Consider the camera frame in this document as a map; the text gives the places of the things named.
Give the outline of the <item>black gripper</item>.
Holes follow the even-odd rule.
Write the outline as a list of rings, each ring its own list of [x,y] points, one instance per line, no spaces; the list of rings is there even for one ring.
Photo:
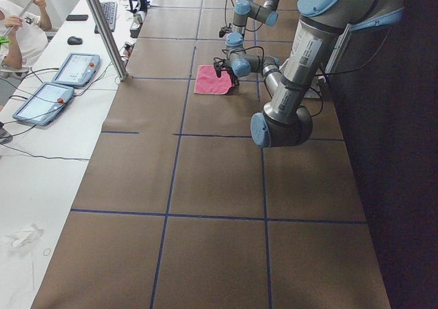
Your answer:
[[[226,61],[218,62],[218,77],[221,78],[223,73],[227,73],[231,78],[231,83],[233,87],[237,87],[239,85],[239,79],[235,76],[232,67],[230,67]]]

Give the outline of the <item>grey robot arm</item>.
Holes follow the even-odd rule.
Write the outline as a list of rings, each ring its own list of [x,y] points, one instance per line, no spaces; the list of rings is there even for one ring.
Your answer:
[[[244,37],[249,18],[262,25],[274,26],[278,19],[279,2],[280,0],[265,0],[260,5],[253,0],[238,0],[234,7],[233,22],[229,24],[229,33],[239,33]]]
[[[272,56],[249,55],[244,48],[248,19],[274,26],[280,0],[238,0],[233,22],[223,27],[224,59],[214,60],[218,76],[222,71],[232,81],[259,73],[272,95],[262,112],[252,116],[250,132],[261,148],[297,146],[309,139],[313,123],[301,102],[318,68],[328,61],[338,37],[348,25],[383,28],[401,19],[404,0],[297,0],[300,13],[289,59],[280,65]]]

